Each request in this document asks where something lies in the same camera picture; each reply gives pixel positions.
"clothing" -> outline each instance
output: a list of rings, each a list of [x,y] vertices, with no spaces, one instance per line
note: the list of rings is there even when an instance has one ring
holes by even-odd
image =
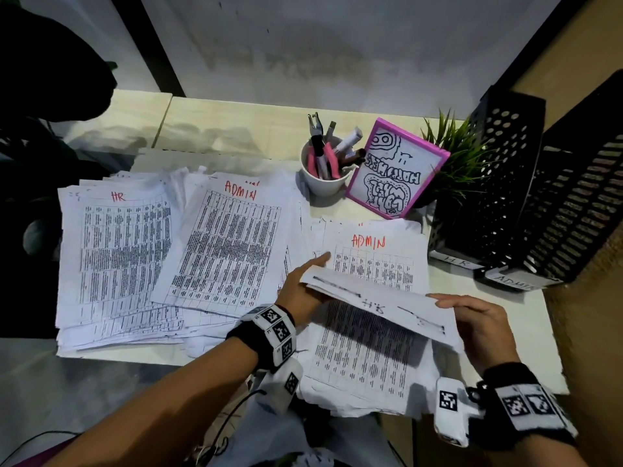
[[[209,467],[269,466],[272,463],[265,461],[278,460],[290,453],[306,453],[307,459],[280,465],[400,467],[385,434],[372,415],[332,418],[329,429],[323,448],[312,449],[296,413],[272,414],[252,397],[226,450],[215,456]]]

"hand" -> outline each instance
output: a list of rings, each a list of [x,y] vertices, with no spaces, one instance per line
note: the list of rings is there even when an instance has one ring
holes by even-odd
[[[285,279],[284,287],[276,298],[276,304],[283,306],[290,311],[296,326],[304,326],[312,319],[312,314],[316,307],[330,299],[316,290],[307,288],[307,285],[300,283],[305,271],[312,265],[324,267],[324,264],[331,258],[331,252],[325,252],[322,256],[307,261],[300,267],[290,272]]]
[[[505,362],[520,362],[513,332],[502,306],[472,296],[431,293],[440,308],[454,306],[458,333],[465,352],[476,371],[482,374]]]

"white cup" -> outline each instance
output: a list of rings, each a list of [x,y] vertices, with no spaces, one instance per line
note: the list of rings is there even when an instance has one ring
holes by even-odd
[[[335,148],[340,142],[341,138],[336,136],[331,137],[331,147]],[[308,140],[304,143],[301,149],[301,168],[303,169],[303,177],[305,183],[310,188],[311,192],[318,197],[330,197],[335,195],[346,184],[347,180],[353,175],[354,170],[350,170],[346,175],[338,180],[322,180],[314,177],[307,171],[307,154],[308,148],[312,145],[312,141]]]

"wrist strap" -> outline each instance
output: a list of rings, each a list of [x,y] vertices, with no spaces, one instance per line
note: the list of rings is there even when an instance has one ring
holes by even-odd
[[[257,353],[257,369],[275,372],[297,348],[294,319],[285,308],[258,306],[242,316],[227,338],[237,337]]]
[[[578,431],[524,364],[509,362],[487,369],[478,393],[485,417],[470,420],[470,435],[482,448],[510,450],[530,434],[575,445]]]

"black wire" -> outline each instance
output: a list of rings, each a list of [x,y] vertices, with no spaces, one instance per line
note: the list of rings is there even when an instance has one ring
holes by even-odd
[[[74,437],[76,436],[80,436],[82,433],[74,433],[73,431],[43,431],[42,433],[37,434],[36,436],[33,436],[30,439],[25,440],[23,443],[21,443],[17,449],[15,449],[11,454],[9,454],[7,456],[6,459],[4,459],[2,462],[0,462],[0,467],[2,467],[11,457],[13,457],[14,454],[16,454],[22,447],[26,446],[30,441],[32,441],[33,439],[38,438],[39,436],[43,436],[44,434],[52,434],[52,433],[56,433],[56,434],[73,434]]]
[[[398,457],[398,460],[400,461],[400,463],[402,465],[404,465],[404,467],[408,467],[408,465],[406,463],[404,463],[404,460],[402,460],[402,457],[400,456],[400,454],[398,453],[398,451],[396,450],[396,448],[392,445],[391,442],[389,442],[389,440],[387,440],[387,444],[389,444],[389,447],[392,449],[392,451],[394,452],[394,455],[396,457]]]
[[[210,446],[210,448],[206,451],[206,453],[204,455],[202,455],[198,459],[198,461],[197,461],[198,465],[206,465],[208,462],[210,462],[212,460],[212,457],[214,457],[214,455],[216,453],[216,449],[217,449],[216,443],[219,441],[219,437],[221,437],[223,429],[225,428],[225,426],[229,422],[230,418],[232,417],[232,415],[234,413],[236,413],[238,408],[240,408],[245,401],[247,401],[249,398],[251,398],[256,393],[261,393],[262,395],[266,395],[266,391],[264,391],[262,389],[254,390],[251,393],[248,393],[242,400],[238,401],[238,404],[236,405],[236,407],[233,410],[231,410],[229,412],[229,415],[227,415],[227,418],[225,418],[225,422],[221,425],[221,429],[219,429],[219,432],[216,433],[216,436],[214,437],[214,441],[212,443],[212,446]],[[229,439],[227,439],[227,441],[225,441],[225,439],[223,439],[223,444],[224,444],[224,446],[222,447],[222,449],[217,454],[219,456],[221,454],[223,454],[223,452],[225,452],[225,449],[227,449],[227,446],[229,445]]]

